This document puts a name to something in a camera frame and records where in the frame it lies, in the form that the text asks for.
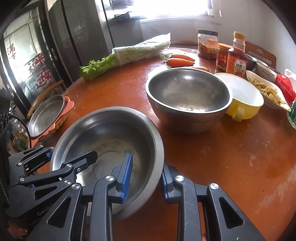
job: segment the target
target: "leaf-shaped white plate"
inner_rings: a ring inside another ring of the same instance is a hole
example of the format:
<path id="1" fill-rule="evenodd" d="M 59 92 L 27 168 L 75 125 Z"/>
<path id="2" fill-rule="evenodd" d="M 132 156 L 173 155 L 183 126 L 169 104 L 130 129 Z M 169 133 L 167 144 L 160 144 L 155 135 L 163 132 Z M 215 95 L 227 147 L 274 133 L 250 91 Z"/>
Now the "leaf-shaped white plate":
<path id="1" fill-rule="evenodd" d="M 264 98 L 264 104 L 266 104 L 268 107 L 270 107 L 272 109 L 284 109 L 289 112 L 291 111 L 290 106 L 287 104 L 287 101 L 283 95 L 283 92 L 281 91 L 281 89 L 279 87 L 277 87 L 274 83 L 272 83 L 264 78 L 261 78 L 259 75 L 255 74 L 252 71 L 247 70 L 246 75 L 247 75 L 248 81 L 251 84 L 253 84 L 252 80 L 257 79 L 259 82 L 264 83 L 266 86 L 269 86 L 269 87 L 275 89 L 278 93 L 278 96 L 281 98 L 281 100 L 285 102 L 285 104 L 278 105 L 278 104 L 274 103 L 272 100 L 270 100 L 268 97 L 266 97 L 264 94 L 261 93 Z"/>

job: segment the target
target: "shredded food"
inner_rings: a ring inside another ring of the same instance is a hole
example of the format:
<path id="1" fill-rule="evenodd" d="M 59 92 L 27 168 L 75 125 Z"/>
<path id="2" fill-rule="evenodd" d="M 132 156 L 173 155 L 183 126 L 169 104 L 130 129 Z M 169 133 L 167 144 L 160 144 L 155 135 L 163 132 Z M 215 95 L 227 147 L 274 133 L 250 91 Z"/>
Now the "shredded food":
<path id="1" fill-rule="evenodd" d="M 281 105 L 286 104 L 278 95 L 277 90 L 267 86 L 266 84 L 259 82 L 257 79 L 251 80 L 252 84 L 267 98 L 272 100 L 274 103 Z"/>

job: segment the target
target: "sauce bottle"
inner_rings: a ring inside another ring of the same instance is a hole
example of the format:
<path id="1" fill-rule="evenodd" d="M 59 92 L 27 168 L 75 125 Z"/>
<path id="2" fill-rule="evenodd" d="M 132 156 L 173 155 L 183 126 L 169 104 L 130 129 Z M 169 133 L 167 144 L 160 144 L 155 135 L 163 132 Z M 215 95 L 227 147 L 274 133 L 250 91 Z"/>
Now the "sauce bottle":
<path id="1" fill-rule="evenodd" d="M 246 36 L 238 32 L 234 32 L 233 36 L 233 48 L 228 50 L 226 73 L 244 77 L 248 63 L 248 58 L 245 53 Z"/>

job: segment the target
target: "plastic-wrapped vegetable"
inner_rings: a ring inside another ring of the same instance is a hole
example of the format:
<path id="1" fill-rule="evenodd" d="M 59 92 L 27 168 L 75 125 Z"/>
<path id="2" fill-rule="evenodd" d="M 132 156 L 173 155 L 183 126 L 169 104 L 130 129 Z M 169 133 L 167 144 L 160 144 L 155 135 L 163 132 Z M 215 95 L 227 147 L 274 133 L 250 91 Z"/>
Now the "plastic-wrapped vegetable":
<path id="1" fill-rule="evenodd" d="M 159 35 L 134 46 L 116 47 L 112 54 L 101 61 L 90 61 L 88 66 L 80 67 L 80 76 L 91 80 L 107 70 L 161 54 L 161 51 L 170 46 L 170 33 Z"/>

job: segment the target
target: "dining table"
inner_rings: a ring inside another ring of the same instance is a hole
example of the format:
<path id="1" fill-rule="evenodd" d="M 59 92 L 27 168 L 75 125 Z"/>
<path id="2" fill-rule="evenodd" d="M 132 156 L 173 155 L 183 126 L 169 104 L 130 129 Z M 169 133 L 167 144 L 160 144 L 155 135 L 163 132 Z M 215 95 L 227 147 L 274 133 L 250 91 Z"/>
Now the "dining table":
<path id="1" fill-rule="evenodd" d="M 216 72 L 215 60 L 199 58 L 196 49 L 174 50 L 195 56 L 196 65 Z M 286 111 L 263 105 L 249 120 L 236 122 L 225 114 L 208 131 L 177 132 L 157 118 L 145 91 L 148 78 L 167 68 L 157 56 L 113 68 L 92 80 L 79 78 L 63 93 L 75 107 L 43 145 L 55 146 L 69 126 L 92 111 L 110 106 L 136 109 L 158 128 L 168 165 L 194 183 L 217 183 L 267 241 L 278 240 L 296 211 L 296 131 Z M 48 171 L 49 163 L 38 172 Z M 113 221 L 114 240 L 176 240 L 177 216 L 178 205 L 167 205 L 158 185 L 140 210 Z"/>

